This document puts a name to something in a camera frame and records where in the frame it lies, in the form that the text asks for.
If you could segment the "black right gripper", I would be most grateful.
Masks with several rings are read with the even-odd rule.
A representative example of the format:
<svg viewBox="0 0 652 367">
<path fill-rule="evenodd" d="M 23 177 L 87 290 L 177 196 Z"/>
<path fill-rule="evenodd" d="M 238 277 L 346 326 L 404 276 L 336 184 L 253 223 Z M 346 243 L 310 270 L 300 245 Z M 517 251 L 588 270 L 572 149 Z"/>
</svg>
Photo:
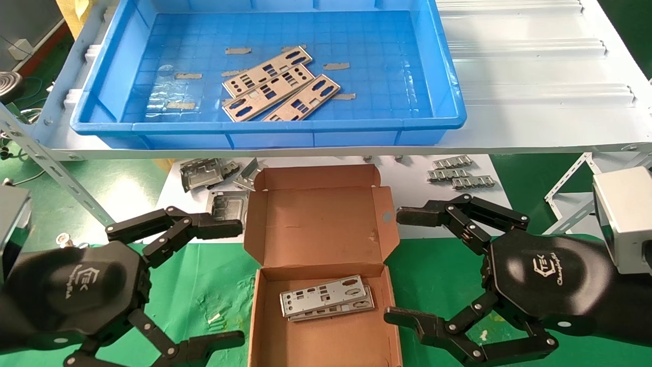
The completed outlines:
<svg viewBox="0 0 652 367">
<path fill-rule="evenodd" d="M 596 336 L 650 346 L 649 274 L 621 274 L 603 242 L 568 235 L 531 235 L 526 214 L 468 194 L 402 206 L 396 222 L 445 227 L 477 255 L 489 290 L 446 321 L 403 307 L 387 307 L 384 321 L 411 328 L 420 344 L 445 349 L 464 366 L 540 360 L 558 347 L 544 328 L 569 336 Z M 477 223 L 505 234 L 492 243 Z M 479 345 L 468 330 L 492 309 L 528 337 Z"/>
</svg>

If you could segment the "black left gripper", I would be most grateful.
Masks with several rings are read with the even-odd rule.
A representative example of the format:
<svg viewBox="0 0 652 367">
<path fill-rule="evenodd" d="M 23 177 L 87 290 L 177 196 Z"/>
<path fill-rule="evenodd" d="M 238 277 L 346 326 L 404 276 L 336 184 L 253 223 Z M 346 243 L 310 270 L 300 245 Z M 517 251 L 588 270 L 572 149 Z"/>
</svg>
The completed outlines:
<svg viewBox="0 0 652 367">
<path fill-rule="evenodd" d="M 107 239 L 118 242 L 19 255 L 2 286 L 2 352 L 83 343 L 63 366 L 120 366 L 96 353 L 133 326 L 160 353 L 152 366 L 206 366 L 214 352 L 243 346 L 244 333 L 173 343 L 142 311 L 151 288 L 148 267 L 160 267 L 193 239 L 230 239 L 243 230 L 239 219 L 218 220 L 208 212 L 189 214 L 170 206 L 107 226 Z M 155 234 L 142 256 L 125 245 Z"/>
</svg>

